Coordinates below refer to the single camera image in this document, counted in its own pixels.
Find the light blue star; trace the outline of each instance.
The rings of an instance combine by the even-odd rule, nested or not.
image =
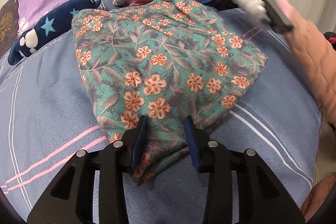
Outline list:
[[[77,13],[78,11],[76,11],[75,8],[72,10],[72,12],[70,12],[70,14],[72,14],[72,17],[74,17]]]
[[[41,26],[42,29],[45,29],[45,36],[47,37],[49,32],[56,32],[53,28],[54,18],[49,20],[48,17],[45,19],[45,24]]]

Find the blue bedsheet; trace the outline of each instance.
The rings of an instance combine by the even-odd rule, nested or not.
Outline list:
[[[104,0],[102,5],[115,9],[111,4]],[[313,182],[321,124],[314,97],[283,37],[254,28],[237,9],[220,15],[236,33],[251,39],[268,63],[212,138],[231,150],[255,149],[300,206]],[[73,153],[99,150],[108,142],[81,82],[71,32],[17,66],[8,65],[7,55],[0,60],[0,185],[26,220]],[[207,177],[195,172],[188,156],[141,187],[124,178],[130,224],[201,223]],[[95,184],[96,223],[97,199]],[[234,203],[237,221],[236,187]]]

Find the silver rivet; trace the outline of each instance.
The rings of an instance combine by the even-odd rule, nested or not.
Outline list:
[[[217,143],[216,141],[209,141],[209,142],[208,142],[208,145],[209,145],[209,147],[211,147],[211,148],[215,148],[215,147],[218,146],[218,143]]]
[[[256,153],[253,149],[247,149],[246,154],[250,157],[253,157],[253,156],[255,156]]]
[[[81,158],[85,156],[85,153],[86,153],[85,150],[78,150],[76,156]]]
[[[123,143],[122,141],[115,141],[115,142],[113,143],[113,146],[114,146],[115,148],[122,147],[123,145],[124,145],[124,143]]]

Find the teal floral cloth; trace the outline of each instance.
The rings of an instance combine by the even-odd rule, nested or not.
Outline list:
[[[211,133],[259,77],[265,55],[193,0],[154,0],[73,19],[76,58],[92,109],[111,142],[150,123],[132,175],[140,185],[188,153],[182,119]]]

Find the white glove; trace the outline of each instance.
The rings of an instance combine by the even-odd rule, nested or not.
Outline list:
[[[293,7],[287,0],[275,0],[283,13],[290,18]],[[262,0],[232,0],[254,21],[259,24],[265,24],[270,21],[265,9],[265,3]]]

